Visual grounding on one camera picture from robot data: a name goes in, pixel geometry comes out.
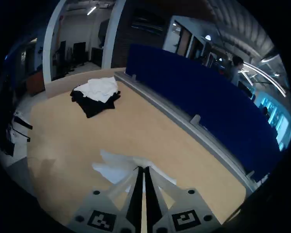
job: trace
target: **desk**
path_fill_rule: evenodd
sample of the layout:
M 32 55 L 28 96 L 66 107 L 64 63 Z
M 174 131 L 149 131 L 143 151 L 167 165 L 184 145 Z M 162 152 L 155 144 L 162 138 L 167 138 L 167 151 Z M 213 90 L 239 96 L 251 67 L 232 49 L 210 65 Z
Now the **desk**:
M 243 202 L 245 188 L 190 135 L 145 99 L 118 83 L 116 109 L 87 119 L 70 92 L 32 108 L 28 167 L 41 207 L 67 224 L 93 186 L 111 184 L 92 169 L 100 149 L 145 157 L 181 188 L 196 188 L 222 223 Z

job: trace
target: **curved light fixture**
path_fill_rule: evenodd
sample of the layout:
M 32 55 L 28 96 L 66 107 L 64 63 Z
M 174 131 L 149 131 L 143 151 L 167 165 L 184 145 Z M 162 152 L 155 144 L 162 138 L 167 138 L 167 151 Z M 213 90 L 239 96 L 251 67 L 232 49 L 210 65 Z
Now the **curved light fixture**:
M 269 62 L 269 61 L 271 61 L 271 60 L 274 60 L 276 57 L 278 57 L 279 56 L 279 54 L 277 54 L 277 55 L 275 55 L 275 56 L 273 56 L 273 57 L 271 57 L 271 58 L 264 58 L 264 59 L 262 59 L 261 60 L 261 62 L 262 63 L 265 63 L 265 62 Z
M 248 82 L 250 83 L 250 85 L 253 86 L 253 83 L 251 82 L 251 80 L 248 77 L 248 75 L 246 75 L 244 72 L 241 72 L 241 73 L 245 76 L 246 80 L 248 80 Z
M 244 62 L 244 66 L 254 70 L 255 72 L 259 73 L 260 75 L 262 75 L 264 78 L 266 78 L 268 81 L 270 81 L 279 91 L 280 93 L 286 97 L 286 91 L 283 89 L 282 86 L 280 86 L 280 84 L 274 80 L 272 77 L 270 77 L 268 74 L 266 74 L 263 70 L 247 63 L 247 62 Z
M 93 7 L 88 13 L 87 13 L 87 15 L 90 15 L 90 13 L 92 13 L 93 12 L 93 10 L 95 10 L 97 7 Z

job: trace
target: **pile of clothes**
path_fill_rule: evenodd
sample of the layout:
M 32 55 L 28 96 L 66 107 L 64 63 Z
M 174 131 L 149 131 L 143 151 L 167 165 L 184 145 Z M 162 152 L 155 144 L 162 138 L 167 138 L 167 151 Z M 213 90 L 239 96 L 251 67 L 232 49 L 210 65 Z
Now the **pile of clothes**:
M 114 101 L 121 97 L 114 77 L 90 79 L 86 84 L 74 88 L 70 96 L 72 102 L 80 105 L 87 118 L 105 109 L 115 109 Z

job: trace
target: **blue partition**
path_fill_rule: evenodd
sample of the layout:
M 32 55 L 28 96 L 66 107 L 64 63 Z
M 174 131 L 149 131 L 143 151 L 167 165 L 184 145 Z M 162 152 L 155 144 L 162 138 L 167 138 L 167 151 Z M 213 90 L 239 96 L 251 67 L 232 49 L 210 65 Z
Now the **blue partition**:
M 131 45 L 128 75 L 179 106 L 205 126 L 260 180 L 281 159 L 271 126 L 257 106 L 219 73 L 177 54 Z

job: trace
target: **black cloth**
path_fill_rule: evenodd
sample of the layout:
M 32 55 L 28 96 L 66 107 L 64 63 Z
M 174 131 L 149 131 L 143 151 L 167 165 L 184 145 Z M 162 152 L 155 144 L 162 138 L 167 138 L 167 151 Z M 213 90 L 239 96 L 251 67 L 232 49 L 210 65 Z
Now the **black cloth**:
M 86 114 L 86 117 L 91 118 L 105 109 L 115 109 L 114 101 L 121 97 L 120 93 L 120 91 L 114 93 L 106 103 L 95 101 L 88 97 L 83 97 L 83 93 L 78 90 L 73 90 L 70 93 L 70 96 L 72 97 L 72 102 L 77 102 L 80 105 L 83 112 Z

